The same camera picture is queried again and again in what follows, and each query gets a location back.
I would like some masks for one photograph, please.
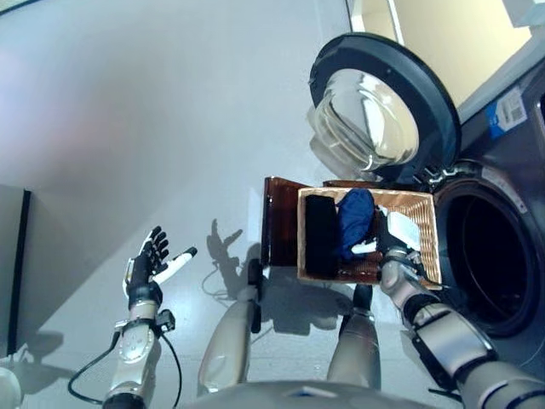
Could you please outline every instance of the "washing machine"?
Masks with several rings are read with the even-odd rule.
[[[432,193],[438,294],[545,378],[545,60],[464,124],[423,61],[369,33],[326,44],[309,86],[313,151],[355,178]]]

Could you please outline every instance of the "washing machine door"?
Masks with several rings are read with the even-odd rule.
[[[357,176],[425,181],[456,161],[458,114],[433,71],[394,41],[348,33],[327,43],[310,74],[316,137]]]

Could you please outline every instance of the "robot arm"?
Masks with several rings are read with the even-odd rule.
[[[417,252],[383,229],[381,289],[402,312],[412,343],[437,384],[458,389],[465,407],[545,407],[545,383],[498,360],[488,337],[418,281]]]
[[[129,318],[116,324],[122,338],[118,366],[104,408],[145,408],[152,398],[155,366],[161,354],[158,338],[175,327],[169,310],[158,314],[163,301],[159,284],[197,253],[192,247],[166,262],[168,243],[166,233],[154,228],[144,240],[140,254],[127,265],[123,292],[129,299]]]

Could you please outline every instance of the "black cable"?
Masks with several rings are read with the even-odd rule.
[[[72,385],[74,381],[76,381],[76,379],[78,379],[85,371],[87,371],[91,366],[96,365],[100,360],[104,359],[104,357],[110,354],[114,348],[116,348],[120,335],[121,334],[119,331],[115,331],[113,333],[112,342],[110,343],[110,348],[108,348],[102,354],[100,354],[99,356],[91,360],[86,366],[84,366],[82,369],[77,371],[76,374],[70,379],[70,381],[68,382],[68,392],[70,393],[70,395],[80,400],[83,400],[84,402],[92,403],[93,405],[102,405],[104,403],[102,400],[89,398],[88,396],[79,394],[78,392],[74,390]]]
[[[161,332],[161,338],[167,343],[167,345],[169,346],[170,348],[170,352],[172,352],[172,355],[174,356],[174,361],[176,362],[176,366],[178,367],[178,394],[176,395],[176,400],[174,402],[174,406],[172,407],[177,407],[178,406],[178,402],[180,401],[180,395],[181,395],[181,383],[182,383],[182,379],[181,379],[181,366],[180,366],[180,361],[178,360],[178,355],[176,354],[176,351],[174,350],[174,347],[172,346],[172,344],[170,343],[169,339]]]

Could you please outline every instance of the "gray cabinet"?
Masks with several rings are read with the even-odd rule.
[[[16,349],[17,315],[30,192],[0,185],[0,357]]]

